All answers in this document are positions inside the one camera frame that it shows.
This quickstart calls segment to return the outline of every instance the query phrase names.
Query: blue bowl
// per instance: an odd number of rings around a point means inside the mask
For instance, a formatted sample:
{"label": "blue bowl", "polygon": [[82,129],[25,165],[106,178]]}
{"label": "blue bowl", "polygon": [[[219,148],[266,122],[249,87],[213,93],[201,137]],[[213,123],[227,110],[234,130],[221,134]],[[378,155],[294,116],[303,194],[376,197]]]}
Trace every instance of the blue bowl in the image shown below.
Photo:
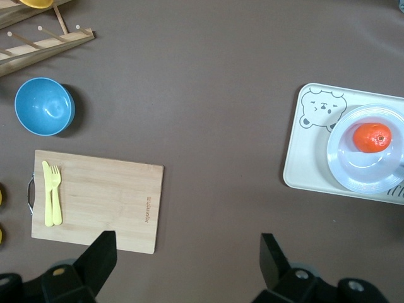
{"label": "blue bowl", "polygon": [[58,82],[33,78],[17,91],[15,112],[31,133],[52,136],[71,124],[75,107],[70,93]]}

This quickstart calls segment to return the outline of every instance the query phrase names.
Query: yellow cup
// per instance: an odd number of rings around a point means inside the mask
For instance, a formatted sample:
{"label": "yellow cup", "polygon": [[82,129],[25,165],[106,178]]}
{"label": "yellow cup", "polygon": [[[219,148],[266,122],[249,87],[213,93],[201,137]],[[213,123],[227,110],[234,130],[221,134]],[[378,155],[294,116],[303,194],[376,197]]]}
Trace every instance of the yellow cup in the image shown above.
{"label": "yellow cup", "polygon": [[53,0],[20,0],[20,2],[31,8],[48,8],[52,5]]}

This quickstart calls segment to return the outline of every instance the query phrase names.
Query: bear face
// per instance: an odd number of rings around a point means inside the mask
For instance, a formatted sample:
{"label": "bear face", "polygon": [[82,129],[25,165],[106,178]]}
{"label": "bear face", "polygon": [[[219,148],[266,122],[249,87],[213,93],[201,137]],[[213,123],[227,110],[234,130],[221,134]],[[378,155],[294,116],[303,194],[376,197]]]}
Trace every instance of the bear face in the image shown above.
{"label": "bear face", "polygon": [[347,101],[343,95],[336,96],[333,92],[313,92],[310,90],[302,97],[303,116],[300,125],[303,128],[320,126],[331,132],[347,109]]}

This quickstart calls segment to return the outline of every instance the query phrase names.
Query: white tray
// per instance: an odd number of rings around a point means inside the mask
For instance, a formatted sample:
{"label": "white tray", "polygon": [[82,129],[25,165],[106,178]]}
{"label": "white tray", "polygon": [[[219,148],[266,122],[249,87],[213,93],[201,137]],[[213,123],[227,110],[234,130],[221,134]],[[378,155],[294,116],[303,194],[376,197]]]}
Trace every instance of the white tray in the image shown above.
{"label": "white tray", "polygon": [[404,205],[404,182],[379,194],[359,194],[340,185],[327,163],[327,142],[335,123],[367,104],[404,112],[404,98],[310,83],[297,98],[283,179],[290,187]]}

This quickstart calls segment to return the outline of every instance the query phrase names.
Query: wooden rack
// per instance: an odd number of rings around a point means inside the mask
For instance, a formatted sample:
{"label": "wooden rack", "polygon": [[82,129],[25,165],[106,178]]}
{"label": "wooden rack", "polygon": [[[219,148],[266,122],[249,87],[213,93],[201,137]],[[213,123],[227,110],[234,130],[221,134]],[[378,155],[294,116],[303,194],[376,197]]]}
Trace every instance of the wooden rack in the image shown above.
{"label": "wooden rack", "polygon": [[0,45],[0,77],[94,39],[91,28],[82,29],[79,25],[76,26],[76,32],[68,33],[57,5],[69,1],[71,0],[54,0],[54,5],[49,8],[33,9],[24,4],[16,4],[11,0],[0,0],[0,28],[53,8],[64,32],[64,35],[60,36],[39,26],[38,30],[51,38],[37,42],[32,42],[17,33],[8,32],[9,37],[22,41],[24,45],[10,49],[3,49]]}

